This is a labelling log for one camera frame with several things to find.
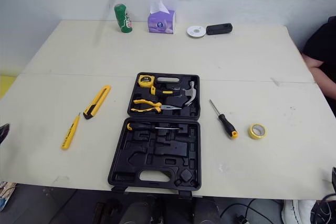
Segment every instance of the table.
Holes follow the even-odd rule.
[[[319,199],[333,192],[336,120],[285,27],[233,24],[232,34],[192,39],[189,24],[178,24],[175,35],[149,34],[145,26],[134,23],[132,33],[122,34],[115,22],[59,24],[0,102],[0,124],[11,124],[0,147],[1,178],[110,190],[136,74],[153,71],[201,79],[202,186],[193,195]],[[70,149],[62,151],[76,114],[106,84],[112,90],[99,112],[89,121],[81,117]],[[225,135],[210,98],[238,139]],[[259,141],[247,134],[257,122],[268,130]]]

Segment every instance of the pliers handle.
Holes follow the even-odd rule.
[[[151,111],[151,110],[156,110],[158,113],[161,112],[161,105],[162,105],[161,102],[154,103],[154,102],[151,102],[151,101],[147,101],[147,100],[145,100],[145,99],[133,100],[133,102],[134,102],[134,104],[140,104],[140,103],[143,103],[143,104],[148,104],[148,105],[153,106],[153,107],[152,107],[152,108],[149,108],[149,109],[145,109],[145,110],[131,109],[131,111],[136,111],[136,112],[147,112],[147,111]]]

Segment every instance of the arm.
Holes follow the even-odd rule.
[[[325,96],[336,100],[336,83],[330,80],[330,78],[323,73],[321,69],[319,69],[319,67],[323,64],[323,61],[315,60],[305,54],[302,54],[302,57],[317,85],[322,90],[322,93]]]

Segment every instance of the tissue box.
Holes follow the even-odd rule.
[[[173,34],[175,31],[175,11],[169,13],[156,12],[148,17],[148,29],[150,33]]]

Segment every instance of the yellow tape roll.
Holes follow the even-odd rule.
[[[261,124],[255,123],[248,128],[248,135],[253,139],[261,139],[266,134],[266,128]]]

